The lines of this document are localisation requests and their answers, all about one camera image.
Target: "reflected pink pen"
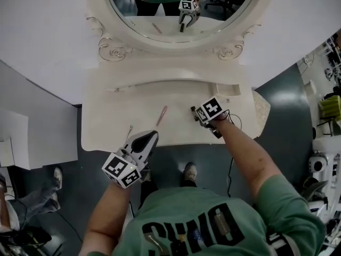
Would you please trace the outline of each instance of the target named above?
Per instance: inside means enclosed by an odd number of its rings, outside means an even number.
[[[167,111],[167,106],[165,106],[164,109],[162,110],[161,115],[160,115],[160,117],[158,119],[158,122],[157,122],[156,126],[159,126],[159,124],[160,124],[162,118],[164,117],[164,114],[166,113],[166,111]]]

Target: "jeans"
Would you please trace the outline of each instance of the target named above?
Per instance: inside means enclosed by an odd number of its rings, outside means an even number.
[[[180,187],[196,187],[196,183],[191,180],[182,180],[180,183]],[[141,198],[140,198],[140,207],[142,207],[145,199],[154,191],[157,191],[158,187],[153,181],[145,181],[141,184]]]
[[[137,7],[137,16],[154,16],[160,5],[160,3],[148,3],[142,0],[135,0],[135,2]],[[179,4],[180,1],[162,3],[165,10],[165,16],[179,16]]]
[[[58,210],[57,202],[51,199],[51,196],[57,190],[59,190],[59,184],[53,178],[51,181],[44,183],[41,189],[29,193],[23,198],[10,201],[17,213],[20,229],[35,215]]]

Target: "forearm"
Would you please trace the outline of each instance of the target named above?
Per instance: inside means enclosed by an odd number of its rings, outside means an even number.
[[[228,151],[246,178],[256,197],[262,184],[271,176],[281,174],[269,154],[256,141],[244,134],[229,121],[216,122]]]
[[[4,227],[11,228],[9,211],[6,206],[5,194],[3,191],[0,191],[0,205],[1,205],[1,216],[0,216],[1,225]]]
[[[91,214],[79,255],[87,255],[92,251],[111,255],[121,236],[130,190],[122,189],[114,183],[109,185]]]

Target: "oval mirror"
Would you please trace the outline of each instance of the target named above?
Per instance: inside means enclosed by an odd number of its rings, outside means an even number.
[[[140,35],[169,43],[208,37],[231,24],[252,0],[109,0]]]

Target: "shoe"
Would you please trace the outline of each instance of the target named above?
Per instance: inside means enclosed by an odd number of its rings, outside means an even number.
[[[63,174],[62,170],[59,167],[54,168],[53,177],[56,178],[58,183],[58,189],[62,188],[62,180],[63,180]]]
[[[184,180],[191,180],[193,182],[197,179],[197,167],[194,163],[188,162],[183,171]]]
[[[145,177],[142,179],[140,178],[140,183],[144,183],[145,181],[151,181],[151,173],[150,170],[148,171],[148,173],[145,175]]]
[[[57,193],[54,193],[51,195],[51,200],[53,201],[55,207],[57,210],[60,210],[60,204],[59,204],[59,201],[58,201],[58,195]]]

